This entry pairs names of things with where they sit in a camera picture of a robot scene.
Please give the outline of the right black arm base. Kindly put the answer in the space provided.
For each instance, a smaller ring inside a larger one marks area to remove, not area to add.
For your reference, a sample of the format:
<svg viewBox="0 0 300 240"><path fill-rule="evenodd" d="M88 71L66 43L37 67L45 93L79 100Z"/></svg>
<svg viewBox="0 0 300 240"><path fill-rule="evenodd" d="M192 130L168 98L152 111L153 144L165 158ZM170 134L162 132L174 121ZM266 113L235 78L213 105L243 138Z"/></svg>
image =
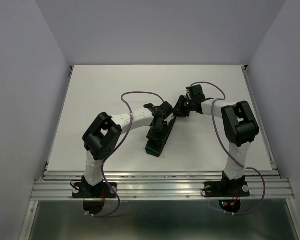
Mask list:
<svg viewBox="0 0 300 240"><path fill-rule="evenodd" d="M206 181L201 195L206 198L249 197L250 191L246 176L230 180L224 173L220 181Z"/></svg>

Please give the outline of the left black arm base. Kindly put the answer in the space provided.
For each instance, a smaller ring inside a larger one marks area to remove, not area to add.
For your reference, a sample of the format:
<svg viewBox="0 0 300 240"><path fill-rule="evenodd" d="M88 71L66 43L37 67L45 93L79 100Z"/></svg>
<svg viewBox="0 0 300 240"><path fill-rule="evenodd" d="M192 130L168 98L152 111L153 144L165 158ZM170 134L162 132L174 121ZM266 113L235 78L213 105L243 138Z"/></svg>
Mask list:
<svg viewBox="0 0 300 240"><path fill-rule="evenodd" d="M102 180L95 186L91 186L82 178L70 182L72 198L74 199L115 199L116 195L111 188Z"/></svg>

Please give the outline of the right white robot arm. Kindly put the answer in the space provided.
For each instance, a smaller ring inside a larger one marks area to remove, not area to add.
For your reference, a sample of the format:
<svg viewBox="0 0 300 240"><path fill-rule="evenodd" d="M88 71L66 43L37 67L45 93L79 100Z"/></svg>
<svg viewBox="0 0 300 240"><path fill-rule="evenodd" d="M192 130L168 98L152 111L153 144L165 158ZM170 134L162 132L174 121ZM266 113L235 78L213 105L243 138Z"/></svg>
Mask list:
<svg viewBox="0 0 300 240"><path fill-rule="evenodd" d="M191 112L211 116L218 142L228 156L223 171L226 179L220 182L220 189L223 194L232 195L238 190L236 180L241 180L245 175L248 151L259 134L260 128L247 101L227 102L224 91L209 82L206 84L219 90L222 97L206 98L201 84L204 82L195 82L186 88L186 94L180 95L177 100L174 113L181 118L189 117ZM222 142L216 118L222 120L228 148Z"/></svg>

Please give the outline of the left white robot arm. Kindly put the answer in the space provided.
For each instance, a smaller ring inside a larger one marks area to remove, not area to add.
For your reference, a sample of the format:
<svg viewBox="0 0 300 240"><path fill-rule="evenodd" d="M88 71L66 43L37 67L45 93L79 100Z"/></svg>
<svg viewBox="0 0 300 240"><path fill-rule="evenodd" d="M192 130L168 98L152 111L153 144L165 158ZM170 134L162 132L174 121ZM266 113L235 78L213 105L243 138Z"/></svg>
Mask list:
<svg viewBox="0 0 300 240"><path fill-rule="evenodd" d="M115 152L121 135L138 128L150 127L145 151L148 155L159 157L175 120L173 107L166 101L159 106L148 103L132 113L114 116L106 112L100 113L82 137L87 156L82 180L85 183L85 193L90 197L101 193L103 161Z"/></svg>

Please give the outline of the dark green cloth napkin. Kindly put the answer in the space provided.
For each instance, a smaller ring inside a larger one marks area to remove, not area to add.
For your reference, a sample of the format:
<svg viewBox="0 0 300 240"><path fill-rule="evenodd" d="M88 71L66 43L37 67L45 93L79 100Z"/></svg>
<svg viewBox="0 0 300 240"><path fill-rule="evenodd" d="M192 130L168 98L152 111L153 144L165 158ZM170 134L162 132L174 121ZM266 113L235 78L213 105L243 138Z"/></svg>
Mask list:
<svg viewBox="0 0 300 240"><path fill-rule="evenodd" d="M159 157L170 137L176 118L172 115L170 121L153 121L150 125L150 130L146 136L148 142L145 151L148 155Z"/></svg>

